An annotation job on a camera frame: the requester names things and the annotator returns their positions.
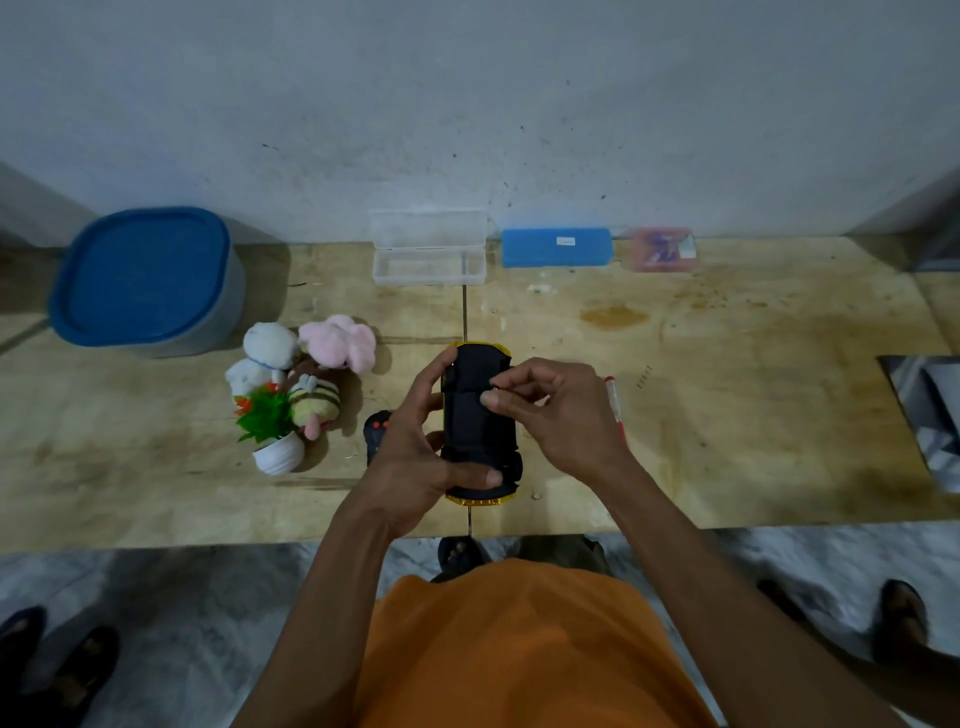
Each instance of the blue lid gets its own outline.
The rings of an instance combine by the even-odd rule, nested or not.
[[[613,241],[606,228],[510,228],[500,233],[504,268],[607,265]]]
[[[220,298],[227,226],[198,207],[130,209],[73,241],[47,304],[71,344],[155,344],[198,324]]]

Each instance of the plywood surface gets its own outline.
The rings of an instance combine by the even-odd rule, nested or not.
[[[460,287],[377,288],[370,246],[240,249],[244,319],[295,327],[331,313],[374,326],[372,374],[344,393],[341,426],[302,473],[254,466],[232,416],[229,349],[175,359],[72,347],[44,324],[50,251],[0,251],[0,551],[319,538],[364,471],[361,427],[396,407],[413,376],[462,336]],[[464,533],[442,502],[423,535]]]
[[[951,280],[897,274],[883,250],[845,238],[707,240],[700,252],[696,274],[648,276],[621,266],[623,246],[612,265],[575,271],[507,271],[491,253],[488,282],[468,289],[469,337],[616,376],[631,448],[701,526],[960,517],[876,364],[956,351]],[[375,327],[377,366],[348,388],[341,428],[304,472],[259,473],[235,443],[223,382],[238,336],[182,359],[71,347],[44,323],[57,252],[0,251],[0,551],[323,535],[364,470],[364,419],[461,337],[462,289],[377,288],[370,246],[240,253],[245,324],[343,312]],[[613,528],[586,487],[520,442],[520,494],[474,509],[476,535]],[[443,501],[416,533],[466,527]]]
[[[703,527],[947,519],[876,357],[950,346],[916,282],[846,238],[701,241],[694,274],[504,270],[468,335],[613,375],[630,446]],[[475,535],[614,529],[521,430],[519,495]]]

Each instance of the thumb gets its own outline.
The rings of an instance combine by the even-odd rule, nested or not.
[[[500,471],[480,463],[447,463],[446,487],[460,486],[473,491],[496,488],[503,482]]]
[[[540,414],[540,408],[523,397],[505,389],[491,389],[480,395],[480,403],[491,412],[510,417],[530,429],[531,421]]]

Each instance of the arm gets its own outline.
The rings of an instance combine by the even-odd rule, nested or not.
[[[427,414],[443,405],[431,394],[433,385],[456,356],[447,349],[434,359],[391,416],[376,457],[334,514],[233,728],[346,726],[390,543],[409,533],[448,488],[500,484],[500,473],[486,466],[441,460],[436,450],[443,434],[423,434]]]
[[[591,367],[531,359],[491,384],[500,391],[484,393],[484,404],[524,425],[551,463],[603,501],[730,725],[902,728],[663,494],[620,437]],[[546,404],[533,404],[543,398]]]

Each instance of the artificial plant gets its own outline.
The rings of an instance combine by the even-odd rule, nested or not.
[[[277,390],[275,384],[264,384],[246,397],[235,397],[234,400],[239,415],[237,424],[246,430],[238,442],[251,438],[256,443],[279,440],[297,428],[291,418],[290,400],[286,392]]]

